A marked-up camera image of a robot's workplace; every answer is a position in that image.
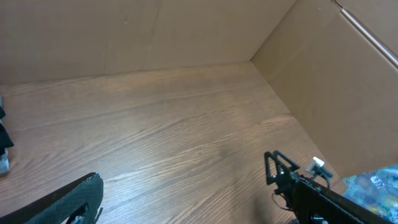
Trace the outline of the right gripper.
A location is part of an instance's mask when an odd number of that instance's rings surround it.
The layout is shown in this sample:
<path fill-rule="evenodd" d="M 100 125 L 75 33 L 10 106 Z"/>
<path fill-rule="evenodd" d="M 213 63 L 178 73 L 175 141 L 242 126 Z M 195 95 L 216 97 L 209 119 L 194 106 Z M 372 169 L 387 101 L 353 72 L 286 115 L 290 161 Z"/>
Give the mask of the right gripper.
<path fill-rule="evenodd" d="M 276 174 L 271 174 L 271 163 L 274 162 Z M 295 173 L 300 166 L 290 160 L 278 150 L 274 152 L 267 151 L 264 153 L 264 163 L 266 168 L 266 184 L 276 184 L 276 195 L 280 195 L 285 199 L 287 208 L 298 208 L 298 182 L 299 176 Z"/>

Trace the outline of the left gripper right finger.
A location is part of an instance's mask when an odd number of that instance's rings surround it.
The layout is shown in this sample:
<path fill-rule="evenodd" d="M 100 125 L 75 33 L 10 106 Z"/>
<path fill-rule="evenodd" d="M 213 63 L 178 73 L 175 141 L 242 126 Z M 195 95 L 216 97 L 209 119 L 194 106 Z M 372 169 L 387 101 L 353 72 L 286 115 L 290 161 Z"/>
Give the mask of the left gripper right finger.
<path fill-rule="evenodd" d="M 294 183 L 294 212 L 300 223 L 390 224 L 311 179 Z"/>

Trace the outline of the black t-shirt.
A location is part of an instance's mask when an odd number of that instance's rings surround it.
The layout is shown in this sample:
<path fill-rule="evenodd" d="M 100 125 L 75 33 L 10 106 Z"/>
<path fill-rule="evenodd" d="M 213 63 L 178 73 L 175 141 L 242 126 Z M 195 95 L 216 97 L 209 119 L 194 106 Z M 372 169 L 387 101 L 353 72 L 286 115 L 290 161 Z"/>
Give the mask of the black t-shirt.
<path fill-rule="evenodd" d="M 6 153 L 7 148 L 14 147 L 14 143 L 2 123 L 0 124 L 0 144 L 1 155 L 4 155 Z"/>

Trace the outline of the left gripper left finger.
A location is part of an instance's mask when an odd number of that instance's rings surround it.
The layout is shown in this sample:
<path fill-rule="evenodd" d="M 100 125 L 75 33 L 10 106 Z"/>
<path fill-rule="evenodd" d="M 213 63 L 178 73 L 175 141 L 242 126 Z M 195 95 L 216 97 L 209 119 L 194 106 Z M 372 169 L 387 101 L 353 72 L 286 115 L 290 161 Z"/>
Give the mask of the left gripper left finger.
<path fill-rule="evenodd" d="M 1 217 L 2 224 L 96 223 L 101 214 L 104 183 L 96 172 Z"/>

